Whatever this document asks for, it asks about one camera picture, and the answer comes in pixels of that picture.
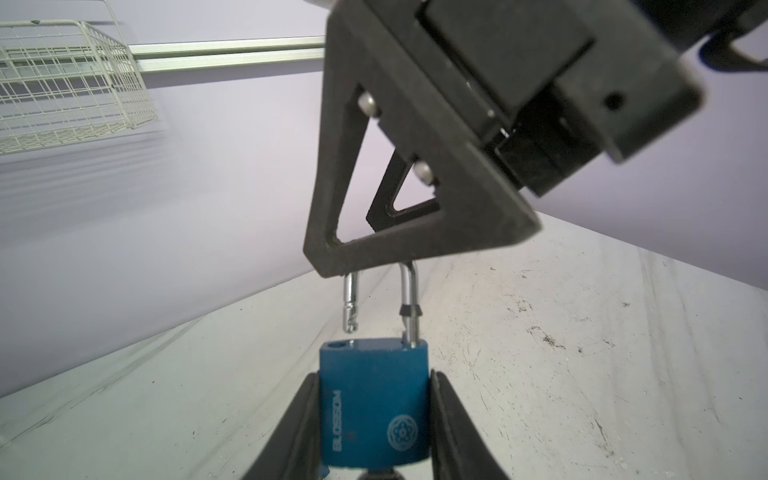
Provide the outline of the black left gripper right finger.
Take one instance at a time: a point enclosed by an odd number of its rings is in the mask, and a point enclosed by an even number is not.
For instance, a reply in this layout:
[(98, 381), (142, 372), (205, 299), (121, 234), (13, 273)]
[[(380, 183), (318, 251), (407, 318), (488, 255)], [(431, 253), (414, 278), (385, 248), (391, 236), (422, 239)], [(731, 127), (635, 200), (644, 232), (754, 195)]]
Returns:
[(430, 458), (435, 480), (508, 480), (493, 458), (447, 376), (429, 380)]

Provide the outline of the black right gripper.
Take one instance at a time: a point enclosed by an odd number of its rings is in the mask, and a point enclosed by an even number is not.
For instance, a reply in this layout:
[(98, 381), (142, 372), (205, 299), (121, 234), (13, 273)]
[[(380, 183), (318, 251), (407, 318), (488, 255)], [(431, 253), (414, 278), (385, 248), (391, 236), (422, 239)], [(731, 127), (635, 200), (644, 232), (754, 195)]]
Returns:
[[(523, 242), (541, 224), (514, 183), (542, 196), (601, 153), (623, 162), (702, 100), (638, 1), (338, 1), (305, 256), (332, 277)], [(387, 189), (385, 227), (344, 242), (371, 120), (433, 196), (396, 210)]]

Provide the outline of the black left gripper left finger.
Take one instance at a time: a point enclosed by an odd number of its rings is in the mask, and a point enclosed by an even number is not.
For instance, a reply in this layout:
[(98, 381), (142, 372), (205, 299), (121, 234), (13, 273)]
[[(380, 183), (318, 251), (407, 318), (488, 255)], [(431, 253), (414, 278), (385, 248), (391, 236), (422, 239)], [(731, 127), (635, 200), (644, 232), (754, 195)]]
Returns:
[(320, 479), (319, 375), (308, 374), (245, 480)]

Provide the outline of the large blue padlock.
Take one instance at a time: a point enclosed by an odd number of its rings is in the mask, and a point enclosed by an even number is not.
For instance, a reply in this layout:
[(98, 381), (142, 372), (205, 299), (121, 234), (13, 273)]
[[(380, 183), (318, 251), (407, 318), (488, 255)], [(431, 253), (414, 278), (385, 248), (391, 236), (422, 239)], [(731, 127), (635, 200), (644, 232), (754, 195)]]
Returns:
[(327, 342), (319, 350), (321, 461), (329, 467), (384, 471), (429, 457), (418, 271), (412, 262), (400, 271), (401, 337)]

